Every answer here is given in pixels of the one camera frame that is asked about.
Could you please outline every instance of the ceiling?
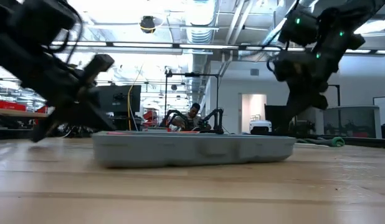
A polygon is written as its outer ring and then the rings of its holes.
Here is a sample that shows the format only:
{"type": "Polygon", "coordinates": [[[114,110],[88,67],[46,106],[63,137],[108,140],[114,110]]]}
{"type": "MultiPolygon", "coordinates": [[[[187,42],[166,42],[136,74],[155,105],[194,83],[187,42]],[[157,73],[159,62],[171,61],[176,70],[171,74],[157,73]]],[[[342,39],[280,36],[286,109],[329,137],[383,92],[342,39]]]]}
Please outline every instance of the ceiling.
{"type": "MultiPolygon", "coordinates": [[[[310,1],[301,0],[300,2],[307,4],[310,1]]],[[[311,9],[318,14],[324,8],[340,2],[311,1],[312,4],[316,3],[311,9]]],[[[294,1],[245,1],[239,17],[236,17],[239,20],[233,29],[230,28],[234,14],[238,10],[238,5],[242,5],[239,0],[136,0],[133,4],[119,0],[106,0],[105,3],[68,0],[68,3],[83,18],[82,41],[259,44],[282,21],[286,8],[289,9],[294,1]],[[141,31],[140,21],[143,16],[155,18],[156,30],[152,34],[141,31]]],[[[385,19],[385,6],[378,14],[382,15],[381,19],[385,19]]],[[[71,39],[76,38],[77,30],[78,26],[75,26],[70,33],[71,39]]],[[[63,40],[64,35],[65,33],[61,33],[57,40],[63,40]]],[[[385,29],[365,35],[367,35],[367,43],[363,47],[385,49],[385,29]]],[[[107,53],[115,59],[115,64],[109,71],[99,74],[97,78],[99,85],[109,85],[111,82],[117,85],[130,85],[138,76],[136,84],[143,85],[142,104],[159,109],[165,104],[163,93],[166,88],[164,75],[166,68],[170,68],[173,73],[209,73],[211,70],[216,71],[210,67],[219,66],[220,68],[222,60],[221,55],[214,57],[215,53],[202,50],[111,49],[97,44],[96,47],[79,47],[72,56],[71,62],[83,68],[96,53],[107,53]],[[217,64],[208,63],[210,61],[217,61],[217,64]]],[[[67,51],[58,54],[62,59],[66,56],[67,51]]],[[[246,68],[255,67],[259,67],[261,74],[265,73],[262,72],[265,70],[263,65],[250,62],[232,63],[228,70],[248,71],[246,68]]],[[[187,110],[191,103],[200,102],[206,80],[207,77],[204,76],[169,78],[167,104],[179,110],[187,110]],[[172,90],[171,85],[176,85],[177,90],[172,90]]],[[[21,89],[16,78],[1,68],[0,99],[25,103],[30,110],[35,110],[44,104],[44,99],[33,91],[21,89]]]]}

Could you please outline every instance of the yellow cable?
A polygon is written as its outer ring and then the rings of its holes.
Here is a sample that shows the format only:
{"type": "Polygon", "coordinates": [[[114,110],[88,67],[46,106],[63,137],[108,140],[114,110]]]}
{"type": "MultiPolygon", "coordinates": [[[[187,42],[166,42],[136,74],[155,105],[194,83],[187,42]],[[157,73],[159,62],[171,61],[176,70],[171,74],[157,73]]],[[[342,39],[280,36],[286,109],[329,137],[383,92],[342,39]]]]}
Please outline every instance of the yellow cable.
{"type": "Polygon", "coordinates": [[[131,87],[130,87],[129,92],[128,92],[128,119],[129,119],[129,131],[131,131],[131,121],[130,121],[130,109],[131,109],[131,107],[130,107],[130,92],[131,92],[131,89],[133,88],[133,86],[135,85],[135,83],[137,82],[138,77],[139,77],[140,74],[141,74],[141,70],[143,69],[143,65],[141,65],[140,71],[138,72],[137,77],[136,77],[135,81],[133,82],[133,84],[131,84],[131,87]]]}

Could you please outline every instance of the computer monitor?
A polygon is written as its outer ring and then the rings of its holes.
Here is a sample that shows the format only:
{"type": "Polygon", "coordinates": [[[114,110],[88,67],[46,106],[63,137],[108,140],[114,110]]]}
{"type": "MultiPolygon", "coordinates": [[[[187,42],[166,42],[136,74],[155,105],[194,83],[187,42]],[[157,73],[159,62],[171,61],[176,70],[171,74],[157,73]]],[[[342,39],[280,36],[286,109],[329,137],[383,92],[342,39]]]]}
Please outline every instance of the computer monitor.
{"type": "MultiPolygon", "coordinates": [[[[131,85],[99,86],[100,107],[105,112],[128,112],[128,92],[131,85]]],[[[130,92],[132,112],[140,111],[141,85],[133,85],[130,92]]]]}

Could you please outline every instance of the person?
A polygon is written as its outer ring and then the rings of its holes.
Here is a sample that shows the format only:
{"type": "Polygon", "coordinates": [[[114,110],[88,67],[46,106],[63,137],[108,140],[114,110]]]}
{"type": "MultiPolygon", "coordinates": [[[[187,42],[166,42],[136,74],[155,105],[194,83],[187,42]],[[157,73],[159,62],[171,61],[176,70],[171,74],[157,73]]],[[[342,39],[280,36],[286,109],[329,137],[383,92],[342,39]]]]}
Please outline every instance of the person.
{"type": "MultiPolygon", "coordinates": [[[[201,119],[201,117],[198,115],[198,112],[200,109],[201,109],[201,106],[199,105],[199,103],[193,103],[191,108],[190,108],[190,111],[188,113],[184,114],[187,116],[187,118],[190,121],[192,121],[192,123],[194,123],[194,128],[198,127],[198,122],[201,119]]],[[[186,123],[184,122],[184,120],[180,116],[175,117],[173,119],[172,124],[175,126],[178,126],[180,128],[183,128],[183,129],[186,128],[186,123]]],[[[206,129],[211,129],[211,126],[208,124],[206,129]]]]}

